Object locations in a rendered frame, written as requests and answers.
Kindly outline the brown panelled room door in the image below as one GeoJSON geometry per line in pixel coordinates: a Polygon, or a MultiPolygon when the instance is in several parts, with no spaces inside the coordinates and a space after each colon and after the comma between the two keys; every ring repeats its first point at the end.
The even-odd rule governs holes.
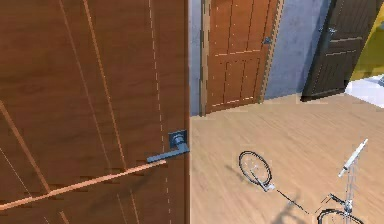
{"type": "Polygon", "coordinates": [[[284,1],[202,2],[202,116],[264,101],[284,1]]]}

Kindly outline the silver bicycle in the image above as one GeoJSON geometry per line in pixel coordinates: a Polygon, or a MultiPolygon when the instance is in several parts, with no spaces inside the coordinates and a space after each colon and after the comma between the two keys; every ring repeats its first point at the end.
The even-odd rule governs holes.
{"type": "MultiPolygon", "coordinates": [[[[361,154],[361,152],[364,150],[368,140],[365,139],[352,153],[350,158],[345,162],[344,166],[342,167],[341,171],[338,174],[338,177],[341,178],[345,173],[348,174],[348,180],[347,180],[347,188],[346,188],[346,199],[342,200],[336,195],[330,193],[326,200],[333,200],[337,203],[339,203],[343,209],[323,209],[317,216],[317,224],[327,224],[325,218],[328,217],[331,214],[339,215],[343,219],[344,224],[364,224],[364,222],[359,219],[358,217],[353,215],[353,188],[355,183],[355,167],[358,161],[358,158],[361,154]]],[[[240,170],[242,171],[242,174],[248,179],[249,182],[260,186],[264,192],[268,192],[270,190],[273,190],[275,188],[274,184],[272,183],[272,172],[271,169],[267,163],[267,161],[253,151],[243,151],[240,153],[238,157],[238,165],[240,170]],[[259,166],[257,164],[254,164],[251,168],[248,167],[248,163],[245,160],[246,156],[251,156],[252,159],[259,160],[266,170],[265,179],[262,179],[256,175],[256,171],[259,169],[259,166]]]]}

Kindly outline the brown wooden room door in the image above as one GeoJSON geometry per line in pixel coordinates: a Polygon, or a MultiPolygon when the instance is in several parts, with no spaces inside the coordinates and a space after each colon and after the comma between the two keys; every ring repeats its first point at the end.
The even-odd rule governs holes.
{"type": "Polygon", "coordinates": [[[188,0],[0,0],[0,224],[190,224],[188,0]]]}

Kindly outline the dark brown room door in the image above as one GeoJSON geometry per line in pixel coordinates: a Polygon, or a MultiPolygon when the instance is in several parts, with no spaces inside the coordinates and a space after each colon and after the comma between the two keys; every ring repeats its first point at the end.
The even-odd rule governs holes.
{"type": "Polygon", "coordinates": [[[302,102],[343,93],[384,0],[331,0],[302,102]],[[337,32],[330,35],[328,28],[337,32]]]}

